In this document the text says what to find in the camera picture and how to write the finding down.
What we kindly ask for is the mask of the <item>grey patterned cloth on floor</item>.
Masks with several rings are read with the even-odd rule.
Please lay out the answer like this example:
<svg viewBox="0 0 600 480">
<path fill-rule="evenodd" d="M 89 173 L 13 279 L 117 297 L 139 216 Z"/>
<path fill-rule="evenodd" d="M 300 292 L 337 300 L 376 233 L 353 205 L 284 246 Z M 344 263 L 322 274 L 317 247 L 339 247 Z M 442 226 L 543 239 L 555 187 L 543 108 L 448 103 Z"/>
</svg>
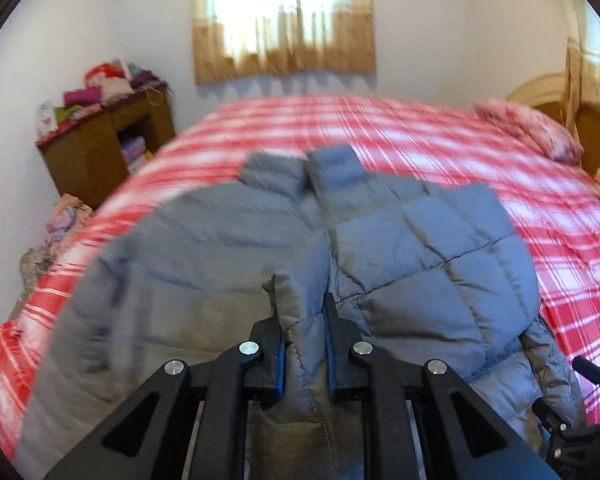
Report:
<svg viewBox="0 0 600 480">
<path fill-rule="evenodd" d="M 23 298 L 33 292 L 38 280 L 54 263 L 54 256 L 47 246 L 29 248 L 20 258 L 19 271 L 23 284 Z"/>
</svg>

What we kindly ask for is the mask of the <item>pink clothes heap on floor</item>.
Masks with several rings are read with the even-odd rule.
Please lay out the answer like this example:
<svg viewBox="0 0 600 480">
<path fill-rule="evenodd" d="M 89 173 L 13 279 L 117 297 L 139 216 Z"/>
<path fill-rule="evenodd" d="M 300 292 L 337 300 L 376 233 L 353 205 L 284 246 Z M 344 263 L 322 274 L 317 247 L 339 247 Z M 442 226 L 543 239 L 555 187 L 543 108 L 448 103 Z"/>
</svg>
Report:
<svg viewBox="0 0 600 480">
<path fill-rule="evenodd" d="M 61 196 L 46 223 L 44 236 L 45 245 L 54 258 L 69 248 L 76 233 L 84 227 L 92 214 L 93 209 L 76 196 Z"/>
</svg>

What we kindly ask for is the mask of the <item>red white plaid bedspread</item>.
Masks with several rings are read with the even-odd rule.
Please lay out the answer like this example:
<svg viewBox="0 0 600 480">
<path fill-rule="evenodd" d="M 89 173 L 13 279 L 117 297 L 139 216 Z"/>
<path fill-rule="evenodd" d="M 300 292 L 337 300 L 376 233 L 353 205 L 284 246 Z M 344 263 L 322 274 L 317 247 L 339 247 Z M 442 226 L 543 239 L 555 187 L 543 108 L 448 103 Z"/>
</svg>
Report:
<svg viewBox="0 0 600 480">
<path fill-rule="evenodd" d="M 366 169 L 440 185 L 480 181 L 507 209 L 534 259 L 541 312 L 567 356 L 600 364 L 600 186 L 536 154 L 469 110 L 358 96 L 243 100 L 166 144 L 94 213 L 0 325 L 0 448 L 12 454 L 46 342 L 87 263 L 158 205 L 234 178 L 249 154 L 300 156 L 348 144 Z"/>
</svg>

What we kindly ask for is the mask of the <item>pink floral pillow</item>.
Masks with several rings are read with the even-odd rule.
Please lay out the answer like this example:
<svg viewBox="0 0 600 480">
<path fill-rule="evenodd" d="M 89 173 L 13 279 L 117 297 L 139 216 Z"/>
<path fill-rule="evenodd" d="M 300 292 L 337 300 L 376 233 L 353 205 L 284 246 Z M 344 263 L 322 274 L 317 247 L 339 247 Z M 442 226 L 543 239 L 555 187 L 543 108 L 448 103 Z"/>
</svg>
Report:
<svg viewBox="0 0 600 480">
<path fill-rule="evenodd" d="M 475 102 L 474 110 L 535 153 L 569 166 L 580 164 L 583 146 L 565 127 L 539 110 L 499 99 Z"/>
</svg>

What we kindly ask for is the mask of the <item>tan patterned window curtain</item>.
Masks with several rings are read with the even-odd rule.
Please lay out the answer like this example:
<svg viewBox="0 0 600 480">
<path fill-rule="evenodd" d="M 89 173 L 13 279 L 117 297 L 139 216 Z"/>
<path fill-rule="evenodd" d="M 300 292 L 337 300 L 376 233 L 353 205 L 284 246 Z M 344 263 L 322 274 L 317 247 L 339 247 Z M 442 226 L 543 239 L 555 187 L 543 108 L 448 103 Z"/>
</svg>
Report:
<svg viewBox="0 0 600 480">
<path fill-rule="evenodd" d="M 300 72 L 373 76 L 373 0 L 192 0 L 197 84 Z"/>
</svg>

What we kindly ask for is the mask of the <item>brown wooden desk cabinet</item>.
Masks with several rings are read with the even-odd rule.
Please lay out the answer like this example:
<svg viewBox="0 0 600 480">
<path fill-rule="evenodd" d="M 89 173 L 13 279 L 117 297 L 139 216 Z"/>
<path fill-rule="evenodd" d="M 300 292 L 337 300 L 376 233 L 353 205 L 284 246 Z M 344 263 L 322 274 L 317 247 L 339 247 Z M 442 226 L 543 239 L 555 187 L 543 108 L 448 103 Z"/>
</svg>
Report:
<svg viewBox="0 0 600 480">
<path fill-rule="evenodd" d="M 123 140 L 141 136 L 151 153 L 175 136 L 169 87 L 158 81 L 38 141 L 59 194 L 98 208 L 129 177 Z"/>
</svg>

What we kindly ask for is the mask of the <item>grey puffer jacket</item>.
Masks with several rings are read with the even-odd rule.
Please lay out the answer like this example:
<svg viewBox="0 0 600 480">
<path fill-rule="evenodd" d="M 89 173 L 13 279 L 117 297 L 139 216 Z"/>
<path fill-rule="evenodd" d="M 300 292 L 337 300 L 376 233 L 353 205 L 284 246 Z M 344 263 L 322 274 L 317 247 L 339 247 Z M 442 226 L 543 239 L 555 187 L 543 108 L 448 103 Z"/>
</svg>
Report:
<svg viewBox="0 0 600 480">
<path fill-rule="evenodd" d="M 254 154 L 235 181 L 178 196 L 99 253 L 36 372 L 16 469 L 44 477 L 161 364 L 212 360 L 275 315 L 286 388 L 252 414 L 252 474 L 361 478 L 360 408 L 327 395 L 325 294 L 396 358 L 447 362 L 532 448 L 546 440 L 537 398 L 585 422 L 530 252 L 498 196 L 483 183 L 371 174 L 337 146 Z"/>
</svg>

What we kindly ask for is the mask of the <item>pile of folded clothes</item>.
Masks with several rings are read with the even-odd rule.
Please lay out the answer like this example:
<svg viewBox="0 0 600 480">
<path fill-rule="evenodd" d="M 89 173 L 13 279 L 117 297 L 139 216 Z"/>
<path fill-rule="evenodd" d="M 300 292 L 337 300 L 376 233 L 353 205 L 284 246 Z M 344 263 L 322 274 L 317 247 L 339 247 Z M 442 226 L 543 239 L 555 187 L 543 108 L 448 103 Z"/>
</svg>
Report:
<svg viewBox="0 0 600 480">
<path fill-rule="evenodd" d="M 85 73 L 82 88 L 62 94 L 61 105 L 47 101 L 38 107 L 36 144 L 41 145 L 83 118 L 158 84 L 162 84 L 161 78 L 133 62 L 115 58 L 99 64 Z"/>
</svg>

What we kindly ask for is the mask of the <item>tan side curtain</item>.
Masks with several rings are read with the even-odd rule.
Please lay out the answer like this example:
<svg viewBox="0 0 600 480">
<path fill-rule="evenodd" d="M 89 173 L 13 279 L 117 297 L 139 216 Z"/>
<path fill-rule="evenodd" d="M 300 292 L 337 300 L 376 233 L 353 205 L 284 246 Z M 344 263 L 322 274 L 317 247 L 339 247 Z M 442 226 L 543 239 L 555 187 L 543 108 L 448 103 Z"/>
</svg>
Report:
<svg viewBox="0 0 600 480">
<path fill-rule="evenodd" d="M 575 132 L 580 108 L 600 106 L 600 16 L 588 0 L 562 0 L 562 5 L 568 36 L 562 117 Z"/>
</svg>

